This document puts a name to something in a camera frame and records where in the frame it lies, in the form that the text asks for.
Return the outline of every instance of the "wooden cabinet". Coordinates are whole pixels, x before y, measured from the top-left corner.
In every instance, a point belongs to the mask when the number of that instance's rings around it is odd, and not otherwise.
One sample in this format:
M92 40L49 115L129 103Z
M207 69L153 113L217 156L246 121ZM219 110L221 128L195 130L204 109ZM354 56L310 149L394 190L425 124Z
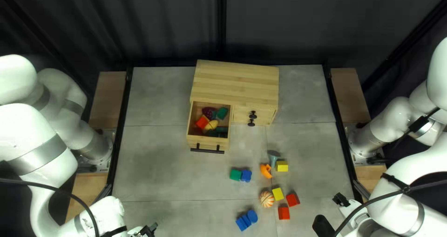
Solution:
M229 62L198 60L191 90L191 114L187 141L190 147L215 150L228 148L230 138L208 137L197 130L195 121L203 107L228 107L231 123L270 125L278 111L279 68Z

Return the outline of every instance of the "gray tile floor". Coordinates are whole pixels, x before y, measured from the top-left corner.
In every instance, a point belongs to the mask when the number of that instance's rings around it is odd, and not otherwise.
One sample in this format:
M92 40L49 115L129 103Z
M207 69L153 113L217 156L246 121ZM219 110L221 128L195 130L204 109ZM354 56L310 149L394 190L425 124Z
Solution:
M135 68L114 195L123 201L128 228L159 223L165 236L316 236L312 222L324 214L343 220L332 202L352 197L341 146L319 65L280 67L277 118L270 127L232 125L224 155L190 152L186 124L194 68ZM267 180L259 164L267 149L289 161L289 172ZM232 167L253 171L249 183L228 178ZM291 220L278 220L277 206L261 208L261 190L294 190L301 205ZM253 208L259 222L240 232L236 217Z

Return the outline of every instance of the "black knob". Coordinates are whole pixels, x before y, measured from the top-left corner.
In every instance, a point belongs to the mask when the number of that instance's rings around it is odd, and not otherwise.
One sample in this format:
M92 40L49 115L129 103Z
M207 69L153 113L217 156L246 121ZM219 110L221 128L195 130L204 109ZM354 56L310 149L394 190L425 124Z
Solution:
M257 118L257 115L255 115L254 113L256 113L256 111L253 110L251 115L249 115L250 119L256 119Z
M253 122L253 119L250 119L250 122L247 123L247 125L249 125L250 127L253 127L255 125L254 122Z

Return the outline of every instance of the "red block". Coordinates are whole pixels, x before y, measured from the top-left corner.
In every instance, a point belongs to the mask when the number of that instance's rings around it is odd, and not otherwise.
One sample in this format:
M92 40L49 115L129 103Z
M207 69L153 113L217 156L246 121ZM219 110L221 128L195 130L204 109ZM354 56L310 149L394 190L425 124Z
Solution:
M208 120L205 116L201 116L200 119L196 122L196 125L200 128L200 129L204 129L205 126L208 125Z
M278 207L278 216L280 220L290 220L288 207Z
M293 194L293 193L287 195L286 199L287 199L287 203L289 204L290 207L296 206L296 205L300 204L298 197L295 194Z

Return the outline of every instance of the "black drawer handle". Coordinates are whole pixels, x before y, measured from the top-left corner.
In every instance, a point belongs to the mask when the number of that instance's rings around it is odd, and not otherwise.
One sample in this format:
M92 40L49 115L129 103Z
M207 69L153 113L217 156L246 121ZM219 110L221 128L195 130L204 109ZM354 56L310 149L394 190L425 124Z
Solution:
M247 125L249 125L250 127L254 127L254 122L253 122L253 119L250 119L250 122L249 123L247 123Z
M251 115L249 115L250 119L256 119L257 118L257 115L255 115L254 113L256 113L256 111L253 110Z
M197 148L191 148L191 151L218 153L218 154L224 154L225 153L225 151L221 151L220 150L220 145L219 144L216 146L215 150L207 150L207 149L201 149L200 148L200 143L197 143Z

